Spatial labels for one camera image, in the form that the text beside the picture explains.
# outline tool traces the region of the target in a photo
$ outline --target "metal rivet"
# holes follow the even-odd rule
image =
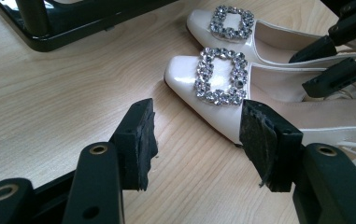
[[[330,28],[332,32],[336,32],[338,30],[338,26],[332,26],[332,28]]]
[[[6,184],[0,187],[0,201],[7,199],[15,194],[20,187],[16,184]]]
[[[320,154],[323,154],[323,155],[325,155],[325,156],[331,156],[331,157],[333,157],[333,156],[336,156],[336,155],[337,155],[337,152],[336,152],[334,149],[332,149],[332,148],[319,147],[319,148],[317,148],[317,150],[318,150],[318,152],[319,152]]]
[[[100,155],[107,151],[107,146],[95,146],[90,149],[90,153],[93,155]]]

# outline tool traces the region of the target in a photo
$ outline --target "rhinestone buckle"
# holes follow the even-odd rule
[[[241,16],[238,30],[223,26],[227,13],[239,14]],[[216,7],[212,20],[210,21],[209,29],[210,32],[218,38],[235,41],[246,40],[252,34],[251,27],[254,23],[253,18],[253,14],[248,10],[236,7],[219,6]]]
[[[209,80],[213,75],[215,57],[231,60],[233,69],[230,72],[232,85],[226,90],[210,90]],[[244,90],[248,82],[248,65],[245,55],[241,52],[235,53],[227,49],[205,48],[201,51],[200,61],[197,67],[197,78],[194,82],[195,95],[206,103],[213,105],[241,105],[247,96]]]

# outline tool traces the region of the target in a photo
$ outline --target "white shoe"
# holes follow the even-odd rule
[[[233,14],[229,12],[226,14],[227,16],[223,21],[222,27],[231,27],[235,31],[241,32],[241,37],[244,37],[244,39],[231,36],[227,38],[219,35],[217,32],[211,32],[211,29],[215,31],[214,27],[210,27],[211,21],[214,20],[214,15],[215,12],[213,11],[199,9],[193,11],[187,19],[187,27],[192,35],[205,48],[225,48],[232,49],[236,52],[243,52],[250,63],[274,67],[327,68],[348,57],[356,59],[356,41],[351,41],[347,46],[349,46],[349,50],[354,51],[354,53],[345,53],[302,63],[289,63],[289,59],[294,53],[313,43],[319,39],[320,36],[296,32],[254,19],[253,21],[247,22],[248,27],[242,28],[241,26],[241,28],[238,28],[238,24],[241,19],[244,19],[244,16],[242,13]]]
[[[165,71],[166,84],[202,118],[237,145],[242,105],[215,105],[196,96],[197,68],[202,59],[174,57]],[[231,63],[213,60],[211,91],[229,87]],[[255,63],[247,67],[245,99],[262,102],[276,110],[304,133],[303,144],[324,143],[335,147],[356,148],[356,99],[303,102],[306,92],[301,84],[316,77],[322,69],[276,68]]]

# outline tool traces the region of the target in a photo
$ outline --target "black clamp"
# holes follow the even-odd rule
[[[356,1],[340,8],[339,21],[326,35],[295,53],[289,63],[300,63],[337,54],[335,46],[341,46],[356,39]]]
[[[24,178],[0,181],[0,224],[124,223],[122,190],[146,190],[157,152],[147,99],[131,106],[109,142],[81,151],[76,171],[37,189]]]
[[[303,133],[269,106],[247,100],[239,139],[272,192],[289,192],[300,223],[356,223],[356,167],[332,146],[301,145]]]
[[[356,82],[356,62],[347,58],[322,72],[321,75],[303,83],[310,97],[325,97]]]

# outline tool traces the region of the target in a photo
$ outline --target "light wood surface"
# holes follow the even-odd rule
[[[186,29],[196,8],[251,10],[257,19],[324,35],[337,17],[320,1],[180,0],[49,53],[29,49],[0,16],[0,180],[37,188],[107,141],[129,106],[153,98],[159,146],[147,191],[125,191],[126,223],[297,223],[291,193],[259,188],[245,153],[164,83],[176,55],[202,47]]]

